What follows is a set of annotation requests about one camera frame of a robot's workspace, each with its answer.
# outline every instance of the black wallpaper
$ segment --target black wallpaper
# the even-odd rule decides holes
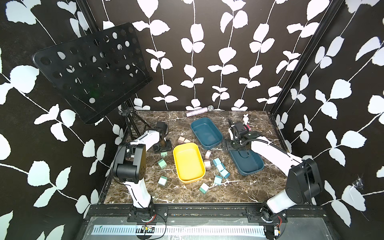
[[[384,1],[346,2],[294,84],[287,86],[291,92],[276,121],[293,154],[316,160],[326,189],[316,202],[324,205],[342,238],[380,239]],[[302,103],[302,96],[293,100],[300,89],[298,94],[306,97]]]
[[[32,62],[53,41],[90,33],[76,22],[75,2],[23,2],[0,4],[0,239],[74,239],[88,203],[98,200],[123,119],[116,110],[85,125]],[[84,156],[100,146],[100,161]]]

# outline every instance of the white leaf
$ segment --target white leaf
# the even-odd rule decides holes
[[[299,60],[295,59],[292,62],[290,62],[286,68],[287,71],[292,71],[295,69],[296,64],[299,62]]]
[[[300,37],[306,38],[306,37],[312,36],[318,26],[319,26],[318,22],[313,22],[306,25],[304,29],[301,31]]]
[[[239,83],[240,83],[240,84],[248,84],[249,81],[248,81],[247,78],[239,78]]]
[[[237,72],[237,71],[238,71],[238,69],[237,69],[237,67],[235,65],[228,64],[228,65],[225,65],[223,67],[223,69],[221,70],[221,73],[223,75],[228,75],[230,73],[234,73],[234,72]]]
[[[283,69],[286,65],[288,65],[288,62],[286,60],[281,61],[276,67],[276,74],[278,74],[280,70]]]
[[[81,195],[75,204],[77,212],[82,214],[89,204],[88,198],[85,195]]]
[[[273,95],[279,93],[281,91],[281,87],[273,86],[268,88],[268,96],[272,97]]]
[[[80,38],[81,34],[80,34],[79,21],[77,19],[70,18],[70,24],[71,24],[73,32],[76,34],[76,36],[78,38]]]
[[[7,236],[9,222],[12,220],[12,218],[13,218],[13,211],[0,216],[0,239],[1,240],[5,240],[5,237]]]
[[[351,226],[351,215],[347,207],[340,201],[331,202],[331,206],[333,210],[340,216],[340,218],[344,221],[347,226]]]
[[[142,31],[144,28],[149,28],[149,24],[146,23],[146,22],[144,22],[144,21],[134,22],[134,23],[132,23],[132,25],[133,25],[138,31]]]
[[[384,112],[384,98],[378,95],[372,95],[369,100],[368,112],[372,114]]]
[[[149,24],[149,30],[151,31],[152,35],[159,36],[160,34],[165,33],[166,31],[169,31],[170,28],[165,22],[161,20],[153,20]]]
[[[259,75],[263,70],[263,65],[256,65],[249,69],[249,79],[252,79],[253,77]]]
[[[160,67],[162,69],[170,69],[173,67],[172,62],[168,58],[162,58],[160,62]]]
[[[322,101],[323,103],[325,103],[327,101],[327,99],[325,99],[325,94],[322,93],[320,90],[316,90],[315,98],[319,101]]]
[[[327,180],[324,181],[324,189],[332,196],[333,200],[336,200],[336,193]]]
[[[203,43],[203,42],[194,43],[193,44],[193,51],[195,53],[199,53],[203,50],[204,47],[205,47],[205,43]]]
[[[218,96],[220,96],[220,93],[213,93],[213,94],[212,94],[212,101],[213,101],[213,102],[216,101],[216,98],[217,98]]]
[[[273,38],[268,38],[265,40],[260,48],[261,53],[266,53],[273,45],[275,40]]]
[[[10,22],[21,22],[33,25],[36,23],[36,17],[30,9],[17,1],[10,1],[6,4],[5,14]]]
[[[325,56],[325,47],[321,46],[319,47],[319,49],[317,49],[314,62],[318,64],[323,59],[324,56]]]
[[[151,68],[152,71],[156,72],[157,66],[159,65],[159,61],[157,59],[152,58],[151,59]]]
[[[244,104],[243,99],[237,99],[236,102],[233,104],[235,107],[240,108]]]
[[[331,156],[331,158],[338,161],[340,163],[340,165],[345,167],[345,155],[340,149],[331,148],[329,150],[329,155]]]
[[[95,156],[95,142],[93,139],[85,143],[83,147],[83,157],[94,157]]]
[[[309,83],[308,75],[304,74],[300,79],[300,91],[304,90]]]
[[[158,0],[137,0],[137,3],[147,18],[152,17],[152,14],[156,11],[159,5]]]
[[[343,79],[337,79],[332,86],[331,99],[343,99],[352,94],[351,84]]]
[[[45,207],[48,205],[49,200],[56,191],[56,187],[46,189],[33,204],[34,207]]]
[[[291,98],[292,100],[295,100],[297,98],[297,90],[296,88],[291,88]]]
[[[8,140],[0,134],[0,160],[6,159],[11,154],[11,146]]]
[[[165,97],[166,103],[172,103],[172,102],[177,101],[177,100],[178,100],[178,98],[175,96],[172,96],[172,95],[168,95]]]
[[[379,49],[372,57],[372,63],[384,66],[384,48]]]
[[[45,240],[61,240],[64,233],[64,225],[55,227],[47,236]]]
[[[323,57],[323,59],[320,62],[320,68],[321,69],[326,68],[331,64],[332,64],[332,59],[330,57],[328,57],[328,56]]]
[[[188,75],[190,78],[194,78],[194,76],[196,75],[196,68],[192,65],[188,65],[186,64],[184,66],[184,72],[186,75]]]
[[[181,84],[181,86],[187,87],[187,88],[193,88],[193,82],[190,80],[184,80]]]
[[[81,11],[77,12],[77,19],[79,20],[80,26],[84,31],[87,31],[89,29],[87,20],[85,20],[85,17]]]
[[[218,70],[221,70],[222,67],[219,66],[219,65],[211,65],[211,66],[208,66],[208,69],[211,71],[211,72],[216,72]]]
[[[232,47],[222,48],[218,52],[218,56],[223,64],[226,64],[229,60],[231,60],[236,55],[236,50]]]
[[[229,12],[223,13],[220,20],[220,30],[222,33],[224,33],[226,26],[232,19],[233,19],[233,16]]]
[[[283,115],[281,116],[281,122],[286,123],[288,120],[288,113],[284,112]]]
[[[29,169],[27,182],[29,185],[38,187],[50,183],[49,166],[44,161],[33,161]]]
[[[243,10],[240,10],[233,19],[233,27],[242,28],[245,25],[248,25],[248,15]]]
[[[71,167],[67,167],[66,169],[62,170],[59,175],[57,175],[55,182],[57,189],[63,190],[67,186],[70,172]]]
[[[333,102],[326,102],[321,106],[321,111],[333,119],[337,119],[337,107]]]
[[[340,51],[341,46],[343,45],[343,42],[344,42],[344,38],[342,38],[341,36],[335,37],[331,42],[331,45],[329,46],[326,55],[331,57],[336,56],[336,54]]]
[[[302,103],[305,101],[305,99],[307,99],[307,97],[304,94],[300,93],[299,95],[297,95],[297,99],[299,99],[300,103]]]
[[[300,133],[300,139],[303,141],[303,143],[307,143],[310,139],[310,134],[308,131],[303,131]]]
[[[268,99],[268,101],[266,102],[267,104],[272,104],[272,103],[275,103],[277,100],[277,97],[271,97],[270,99]]]
[[[297,132],[297,131],[303,131],[303,125],[301,123],[297,124],[295,129],[293,130],[293,132]]]
[[[364,43],[364,45],[361,46],[359,52],[356,54],[355,61],[359,60],[359,58],[361,58],[364,54],[380,48],[380,46],[381,45],[379,38],[374,36],[373,38],[369,39],[366,43]]]
[[[203,40],[204,31],[201,24],[192,24],[190,31],[194,43]]]
[[[287,26],[287,30],[289,34],[294,33],[296,31],[302,31],[304,29],[304,26],[300,23],[295,23]]]
[[[133,26],[137,29],[137,30],[139,30],[139,28],[140,27],[143,27],[143,28],[148,28],[149,27],[149,25],[146,23],[146,27],[144,27],[143,25],[138,25],[138,27],[136,27],[135,26],[135,23],[133,23]],[[103,30],[105,30],[105,29],[108,29],[108,28],[113,28],[115,26],[115,24],[113,23],[113,22],[111,22],[111,21],[103,21]]]
[[[361,193],[351,185],[348,185],[344,191],[341,199],[347,204],[354,207],[356,210],[365,211],[367,208],[365,207],[365,198],[361,195]]]
[[[157,89],[161,92],[161,94],[163,94],[164,96],[167,95],[171,90],[172,88],[166,84],[162,84],[160,86],[157,87]]]
[[[204,78],[195,78],[192,82],[193,84],[202,84],[204,81]]]
[[[253,52],[253,53],[257,53],[260,50],[261,46],[262,46],[262,44],[259,43],[258,41],[254,41],[254,42],[251,42],[249,44],[249,48],[250,48],[251,52]]]
[[[249,84],[247,85],[247,88],[254,88],[260,86],[259,81],[250,81]]]
[[[133,100],[133,104],[136,106],[142,107],[143,106],[143,100],[141,100],[140,98],[135,98]]]
[[[35,81],[39,73],[39,69],[35,67],[20,65],[12,69],[10,82],[17,90],[23,93],[30,93],[35,86]]]
[[[262,42],[265,36],[268,34],[269,25],[267,23],[260,23],[255,33],[253,34],[253,40]]]
[[[350,148],[360,148],[364,146],[366,140],[367,139],[360,133],[350,130],[344,133],[343,138],[341,139],[341,145]]]
[[[223,92],[222,94],[220,94],[220,99],[221,100],[226,100],[228,98],[229,98],[229,93]]]
[[[76,116],[76,113],[70,109],[65,109],[60,113],[61,120],[63,121],[64,125],[67,127],[73,126],[73,123],[75,121],[75,116]]]
[[[161,57],[164,57],[164,55],[166,54],[165,52],[163,51],[155,51],[153,49],[150,49],[150,48],[147,48],[145,49],[147,53],[150,53],[152,54],[153,56],[157,57],[157,58],[161,58]]]
[[[300,53],[291,53],[290,51],[283,51],[283,54],[287,56],[289,60],[298,58],[301,54]]]

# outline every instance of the leaf print wall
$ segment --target leaf print wall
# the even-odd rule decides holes
[[[316,197],[343,239],[380,238],[384,2],[346,0],[275,113],[293,154],[314,159]]]

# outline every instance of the circular hole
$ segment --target circular hole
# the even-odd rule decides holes
[[[99,46],[99,45],[100,45],[100,41],[97,40],[96,38],[93,40],[93,43],[94,43],[96,46]]]
[[[79,51],[78,51],[77,49],[75,49],[74,47],[71,47],[71,48],[70,48],[70,52],[71,52],[72,54],[77,54]]]
[[[53,76],[54,78],[56,78],[56,79],[59,79],[59,78],[62,77],[62,74],[61,74],[61,72],[54,71],[54,72],[52,73],[52,76]]]
[[[59,58],[61,58],[61,60],[65,59],[65,54],[63,52],[57,52],[57,55],[59,55]]]
[[[42,57],[42,58],[40,58],[40,62],[41,62],[42,64],[44,64],[44,65],[49,65],[49,64],[51,64],[51,60],[50,60],[49,58],[47,58],[47,57]]]
[[[74,67],[71,66],[71,65],[68,65],[68,66],[66,67],[66,69],[67,69],[67,72],[69,72],[69,73],[73,73],[73,72],[74,72]]]

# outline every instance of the brown marble surface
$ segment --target brown marble surface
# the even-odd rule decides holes
[[[169,119],[169,135],[167,138],[172,141],[172,148],[178,145],[177,139],[179,136],[183,136],[199,146],[203,159],[207,151],[199,144],[190,128],[192,121],[202,117],[210,118],[223,134],[223,138],[228,138],[227,118],[237,122],[242,121],[243,114],[249,114],[251,129],[260,131],[270,141],[280,145],[266,112],[262,111],[212,111],[190,118],[185,117],[185,111],[138,111],[138,113],[151,126],[155,126],[158,116],[166,116]],[[137,123],[137,125],[140,131],[142,131],[144,125],[142,123]],[[146,154],[147,168],[144,180],[154,202],[263,202],[284,189],[286,176],[265,158],[262,157],[265,164],[262,171],[249,176],[241,176],[237,172],[229,154],[222,151],[221,145],[213,148],[211,151],[211,168],[206,170],[205,176],[197,182],[184,184],[177,177],[172,151],[169,151],[166,157],[161,157],[160,154],[154,154],[152,148],[149,149]],[[221,185],[214,186],[215,175],[220,175],[212,162],[217,157],[220,158],[229,171],[230,176],[227,180],[223,179]],[[162,158],[167,163],[167,167],[163,170],[157,164]],[[160,176],[168,178],[165,186],[157,183]],[[206,194],[199,191],[203,183],[210,187]],[[112,180],[104,203],[132,203],[132,198],[124,185],[117,184]]]

